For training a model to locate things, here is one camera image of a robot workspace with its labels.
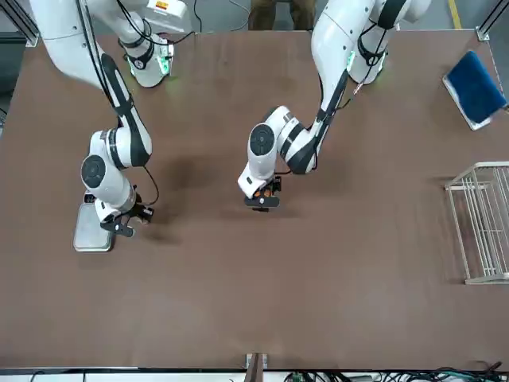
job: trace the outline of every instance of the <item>white robot link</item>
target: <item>white robot link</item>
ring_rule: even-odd
[[[360,86],[365,81],[372,82],[387,50],[387,31],[392,31],[405,16],[417,20],[429,3],[430,0],[328,1],[311,37],[311,53],[321,85],[320,109],[309,128],[284,106],[270,110],[253,128],[247,142],[247,164],[237,181],[246,195],[247,206],[268,211],[279,205],[275,195],[281,191],[281,177],[275,172],[278,153],[289,167],[288,173],[306,174],[317,168],[318,154],[340,108],[348,74]],[[353,60],[354,54],[359,59]]]
[[[142,8],[147,2],[126,3]],[[31,0],[52,62],[64,74],[102,89],[118,116],[118,126],[92,135],[88,156],[81,166],[81,178],[89,192],[85,201],[94,201],[101,227],[132,236],[134,230],[122,224],[122,217],[135,216],[148,222],[153,210],[142,203],[121,170],[145,166],[152,154],[152,141],[117,65],[95,41],[90,14],[98,16],[119,35],[129,57],[143,62],[134,72],[142,86],[154,86],[167,74],[161,70],[157,58],[168,53],[167,49],[160,49],[167,41],[156,48],[153,42],[163,41],[157,35],[151,36],[153,42],[145,35],[142,38],[133,25],[143,28],[144,21],[134,12],[126,14],[119,5],[115,0],[89,0],[88,3]]]

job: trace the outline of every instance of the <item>wire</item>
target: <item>wire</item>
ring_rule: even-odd
[[[159,187],[157,187],[157,182],[155,181],[155,179],[153,178],[152,174],[150,173],[149,169],[146,168],[146,166],[143,166],[143,168],[145,169],[146,173],[149,174],[149,177],[150,179],[152,180],[152,183],[153,183],[153,187],[156,189],[156,198],[151,201],[150,203],[140,203],[140,205],[155,205],[156,202],[159,200]]]
[[[318,379],[321,380],[321,382],[325,382],[324,378],[317,372],[311,372],[310,374],[314,375],[315,379],[318,377]]]
[[[201,18],[200,16],[198,16],[198,13],[196,12],[196,3],[198,2],[198,0],[194,0],[194,4],[192,5],[192,10],[194,11],[194,15],[195,17],[198,19],[198,21],[200,22],[200,33],[202,32],[203,30],[203,22],[201,21]]]
[[[110,101],[111,106],[114,106],[113,99],[111,98],[111,94],[110,94],[110,89],[107,86],[106,73],[104,72],[104,68],[103,68],[103,65],[101,64],[101,59],[99,57],[99,48],[97,47],[97,40],[95,39],[94,28],[92,27],[92,19],[90,17],[90,12],[88,10],[88,6],[87,5],[85,5],[85,10],[86,10],[88,24],[90,26],[90,33],[92,35],[92,42],[94,43],[95,55],[97,56],[97,60],[99,61],[99,63],[98,63],[98,66],[99,66],[99,69],[100,69],[99,71],[103,75],[102,80],[103,80],[104,88],[106,89],[106,91],[105,91],[106,97]]]
[[[117,0],[117,4],[119,5],[120,7],[120,10],[122,11],[124,17],[126,18],[126,20],[129,22],[130,26],[134,29],[134,31],[138,34],[139,37],[143,38],[144,40],[146,41],[149,41],[151,42],[152,44],[155,44],[155,45],[161,45],[161,46],[168,46],[168,45],[175,45],[175,44],[178,44],[179,42],[183,41],[184,39],[186,39],[187,37],[189,37],[191,34],[194,34],[194,31],[191,31],[189,32],[188,34],[186,34],[185,36],[183,36],[182,38],[180,38],[179,40],[177,41],[171,41],[171,40],[167,40],[167,42],[165,44],[161,43],[161,42],[157,42],[157,41],[154,41],[152,39],[152,27],[150,26],[150,23],[143,19],[143,25],[148,25],[149,26],[149,33],[148,34],[145,34],[145,31],[142,32],[134,23],[133,23],[133,19],[132,17],[130,16],[129,14],[129,11],[127,10],[127,8],[122,4],[122,2],[120,0]]]
[[[461,378],[468,382],[503,382],[500,377],[507,374],[496,371],[500,365],[500,362],[496,362],[481,372],[467,372],[455,368],[438,368],[431,372],[396,372],[394,375],[391,375],[389,372],[385,373],[383,378],[380,373],[380,379],[377,379],[377,382],[414,382],[417,380],[443,382],[449,377]]]
[[[92,49],[91,49],[91,42],[90,42],[90,39],[88,38],[87,26],[85,25],[85,19],[84,19],[84,16],[83,16],[83,11],[81,10],[80,0],[76,0],[76,7],[78,8],[78,15],[80,16],[81,28],[83,29],[83,32],[84,32],[83,35],[85,36],[85,43],[87,44],[88,54],[89,54],[90,59],[92,61],[92,66],[94,67],[95,74],[97,75],[97,78],[99,80],[101,88],[103,89],[104,94],[106,95],[106,97],[108,98],[110,103],[113,104],[112,100],[111,100],[110,91],[108,90],[106,83],[103,82],[103,78],[99,74],[98,66],[101,69],[102,69],[102,66],[101,66],[100,62],[96,63],[95,59],[94,59],[94,54],[93,54]]]
[[[370,30],[372,30],[373,28],[375,28],[375,23],[370,26],[368,29],[366,29],[364,32],[362,32],[360,34],[360,37],[361,38],[363,36],[363,34],[369,32]],[[383,33],[382,33],[382,36],[380,37],[380,41],[379,41],[379,44],[377,45],[376,47],[376,50],[375,50],[375,54],[373,57],[376,57],[377,54],[379,54],[379,49],[380,49],[380,46],[382,45],[382,42],[383,42],[383,38],[385,37],[387,33],[387,29],[384,29],[383,30]],[[371,73],[371,70],[379,63],[379,60],[376,60],[373,64],[370,64],[369,62],[367,63],[369,65],[369,69],[367,70],[367,73],[366,73],[366,76],[364,76],[363,80],[359,82],[359,84],[357,85],[356,89],[353,91],[353,95],[347,99],[347,102],[345,102],[343,105],[338,105],[338,107],[334,110],[334,112],[338,111],[338,110],[341,110],[341,109],[345,109],[346,106],[351,102],[353,101],[353,99],[355,98],[357,92],[362,88],[362,86],[364,85],[364,82],[366,81],[366,79],[368,78],[368,76],[370,75]]]
[[[247,12],[247,18],[246,18],[246,21],[241,25],[239,26],[238,28],[234,28],[234,29],[230,29],[230,32],[235,32],[236,30],[241,30],[244,28],[244,26],[247,25],[247,23],[249,22],[249,17],[251,16],[251,11],[246,8],[245,6],[242,6],[240,4],[238,4],[237,2],[235,2],[234,0],[228,0],[231,4],[234,4],[236,6],[238,6],[239,8],[242,8],[243,10],[245,10]]]

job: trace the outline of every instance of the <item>green led light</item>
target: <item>green led light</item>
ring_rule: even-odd
[[[134,76],[134,68],[133,68],[133,64],[128,60],[127,63],[129,64],[129,67],[130,67],[130,74],[132,74]]]
[[[384,54],[383,54],[382,58],[380,59],[380,61],[381,61],[381,62],[380,62],[380,66],[379,66],[379,73],[380,73],[380,71],[383,69],[383,62],[385,61],[385,57],[386,57],[386,55],[387,55],[387,51],[386,51],[386,52],[384,52]]]
[[[350,52],[350,55],[348,56],[348,59],[347,59],[347,71],[350,72],[350,69],[352,69],[353,61],[355,58],[356,58],[356,52],[354,50],[352,50]]]
[[[169,73],[169,61],[164,58],[157,58],[157,62],[159,63],[159,68],[161,69],[161,73],[163,76]]]

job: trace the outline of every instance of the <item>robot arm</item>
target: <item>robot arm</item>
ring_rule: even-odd
[[[311,51],[321,81],[321,105],[313,125],[305,128],[289,110],[278,107],[251,131],[248,163],[238,183],[246,203],[275,206],[271,183],[279,153],[293,173],[305,174],[317,164],[321,144],[348,82],[347,63],[375,0],[331,0],[315,25]]]
[[[354,45],[356,59],[349,70],[357,84],[370,84],[383,67],[394,27],[401,21],[416,22],[431,0],[376,0],[371,16]]]
[[[55,66],[70,77],[104,90],[118,116],[117,127],[92,135],[81,177],[95,199],[101,227],[132,236],[134,231],[122,224],[122,216],[150,221],[153,210],[141,203],[121,170],[144,166],[149,161],[152,154],[149,133],[119,68],[95,42],[81,4],[75,0],[32,0],[32,7]]]
[[[178,0],[166,1],[181,3]],[[137,82],[145,88],[151,88],[169,74],[173,45],[168,45],[168,41],[156,33],[149,34],[150,25],[139,16],[138,12],[146,8],[149,0],[122,0],[124,3],[129,11],[122,10],[116,0],[88,0],[87,7],[91,14],[119,36]],[[85,33],[89,35],[89,40],[93,40],[91,25],[87,25],[87,30],[83,31],[76,0],[30,0],[30,5],[55,66],[72,78],[100,88],[92,63],[87,58],[87,46],[84,45]],[[150,37],[141,37],[139,32]]]
[[[266,210],[279,204],[279,199],[274,196],[274,192],[281,189],[281,180],[275,173],[277,153],[291,173],[306,174],[316,169],[321,145],[348,82],[347,68],[353,64],[350,75],[354,80],[360,78],[358,82],[363,83],[371,75],[371,68],[375,69],[378,64],[367,54],[363,56],[366,60],[352,62],[352,52],[362,56],[358,41],[363,41],[363,37],[370,38],[369,48],[374,51],[371,57],[376,56],[377,45],[380,49],[385,42],[382,51],[387,46],[388,37],[384,34],[380,38],[375,34],[377,29],[372,25],[377,25],[371,18],[376,18],[383,27],[389,25],[391,29],[403,18],[409,21],[420,18],[429,3],[430,0],[329,0],[311,38],[311,51],[322,90],[317,117],[310,128],[305,128],[286,107],[281,106],[270,111],[254,127],[247,144],[248,162],[238,180],[246,195],[246,205]],[[378,36],[376,42],[373,42],[372,36]],[[353,72],[358,73],[357,78],[352,75]],[[372,74],[374,79],[378,70],[373,70]]]

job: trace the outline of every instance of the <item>person's legs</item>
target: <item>person's legs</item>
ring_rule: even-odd
[[[291,0],[289,11],[292,14],[295,30],[309,30],[315,22],[316,0]]]
[[[276,0],[251,0],[249,30],[272,29],[276,18]]]

